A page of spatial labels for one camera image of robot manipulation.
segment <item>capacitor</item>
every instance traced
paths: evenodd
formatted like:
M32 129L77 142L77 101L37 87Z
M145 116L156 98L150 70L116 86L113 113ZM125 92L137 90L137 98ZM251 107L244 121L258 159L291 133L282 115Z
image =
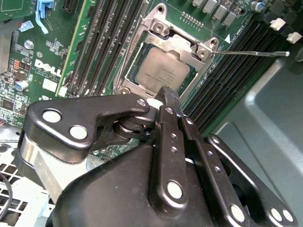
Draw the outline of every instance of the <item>capacitor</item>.
M26 80L20 81L17 84L15 84L15 89L17 91L24 91L27 88L28 88L28 83Z
M251 10L255 11L255 12L261 12L262 9L264 9L264 2L259 2L259 1L253 1L250 5Z
M26 40L24 42L24 47L27 48L28 50L32 50L34 48L34 43L30 40Z

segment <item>black cable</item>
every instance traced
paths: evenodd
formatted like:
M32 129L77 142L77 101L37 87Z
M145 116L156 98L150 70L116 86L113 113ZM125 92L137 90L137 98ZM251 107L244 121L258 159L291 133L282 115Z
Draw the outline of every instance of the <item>black cable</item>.
M13 190L11 188L10 182L8 181L8 179L6 179L6 177L2 173L0 173L0 178L4 181L4 183L7 187L7 190L9 192L9 200L6 203L4 210L0 214L0 221L1 221L4 217L4 215L8 212L11 202L13 201Z

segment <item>white connector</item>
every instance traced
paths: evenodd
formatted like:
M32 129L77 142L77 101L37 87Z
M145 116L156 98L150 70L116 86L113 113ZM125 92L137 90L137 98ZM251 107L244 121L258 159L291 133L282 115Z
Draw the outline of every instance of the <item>white connector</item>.
M277 18L276 20L272 20L270 22L270 27L275 31L279 31L284 24L285 24L284 20L282 20L281 18Z
M288 38L286 40L288 42L290 42L291 44L295 44L301 38L302 38L302 36L299 33L294 32L294 33L288 34Z

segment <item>ram slot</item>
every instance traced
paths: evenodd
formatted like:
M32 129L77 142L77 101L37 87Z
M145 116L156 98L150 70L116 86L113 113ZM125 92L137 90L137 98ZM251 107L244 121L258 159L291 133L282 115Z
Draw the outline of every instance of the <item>ram slot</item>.
M240 48L244 46L248 37L248 34L254 34L258 28L258 25L255 26L253 23L250 23L246 28L246 31L241 34L237 41L230 47L230 50L241 50ZM206 82L194 95L193 99L186 106L184 112L187 114L192 114L196 108L200 106L200 103L205 99L208 93L211 91L216 82L223 75L224 71L227 69L228 65L233 62L233 59L236 56L234 55L225 55L221 58L217 67L213 72L207 77Z
M255 37L260 37L260 35L262 35L262 31L262 29L255 31ZM245 45L241 46L239 50L254 50L260 41L261 39L247 38L245 40ZM249 56L231 56L228 58L229 62L227 62L224 68L221 68L221 71L215 74L215 76L211 75L214 77L214 81L210 84L210 88L206 90L206 93L203 95L203 99L199 100L198 105L190 113L194 121L198 120L201 113L203 113L207 108L207 103L210 103L211 100L217 96L221 89L226 85L228 78L230 78L237 69L242 67L243 62L248 57Z
M84 69L83 66L87 63L86 56L89 55L89 52L92 50L91 44L95 43L98 31L106 19L106 14L110 9L111 3L111 0L99 0L95 6L94 13L92 15L92 21L89 24L88 35L86 36L83 43L83 47L78 56L73 73L67 81L69 87L72 87L74 84L78 85L80 83L80 80L82 78L82 70Z
M133 5L131 6L131 8L129 10L128 17L125 20L125 26L121 29L121 33L119 34L119 37L117 38L116 43L118 45L115 45L114 48L112 49L111 60L109 61L110 64L104 70L105 73L102 75L101 80L97 84L97 89L96 89L96 92L94 93L95 95L102 94L102 91L107 83L108 78L113 73L114 65L116 64L116 61L123 48L123 45L126 43L129 33L131 32L134 21L137 18L138 14L140 13L144 3L145 3L145 0L134 0L133 1Z
M96 39L92 45L91 51L89 53L89 58L86 61L86 65L84 68L84 71L82 73L81 80L78 84L76 84L79 87L78 93L80 94L82 90L85 87L85 84L87 82L87 79L90 75L91 70L95 66L96 59L99 56L100 51L104 48L104 38L107 33L110 33L109 29L112 27L112 21L111 19L116 17L116 9L118 7L118 1L112 0L110 3L110 8L105 14L105 19L100 23L100 26L98 28Z
M107 62L108 56L112 48L117 45L116 37L119 35L121 31L121 27L123 26L124 15L127 15L131 6L131 0L127 0L124 4L120 4L117 13L115 13L114 21L111 23L107 35L104 38L105 45L103 45L102 51L98 54L98 62L96 63L96 68L92 73L92 78L88 82L87 86L87 94L91 96L93 88L96 85L97 79L100 76L104 65Z
M271 40L269 51L276 49L280 42L276 39ZM219 114L223 111L223 109L232 101L234 100L237 95L240 93L240 91L244 88L244 86L247 84L247 82L255 75L255 73L258 71L259 66L264 64L266 61L273 62L274 59L266 59L266 58L258 58L258 57L252 57L255 60L252 61L253 65L252 67L243 74L243 77L238 79L234 85L231 86L231 88L226 92L224 97L218 98L218 100L214 101L215 106L210 107L210 110L205 113L204 120L199 123L199 130L205 131L208 126L211 125L211 123L215 120L216 117L219 116Z
M271 52L281 41L259 22L251 22L233 44L231 50ZM223 56L218 66L185 108L188 115L203 133L221 111L244 88L267 58L256 56Z

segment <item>metal rod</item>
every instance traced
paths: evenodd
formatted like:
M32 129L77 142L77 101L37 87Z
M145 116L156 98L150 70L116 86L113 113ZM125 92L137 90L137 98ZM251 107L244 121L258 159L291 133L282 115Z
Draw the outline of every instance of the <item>metal rod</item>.
M288 57L289 51L276 51L276 52L257 52L257 51L212 51L216 54L230 54L230 55L253 55L260 57Z

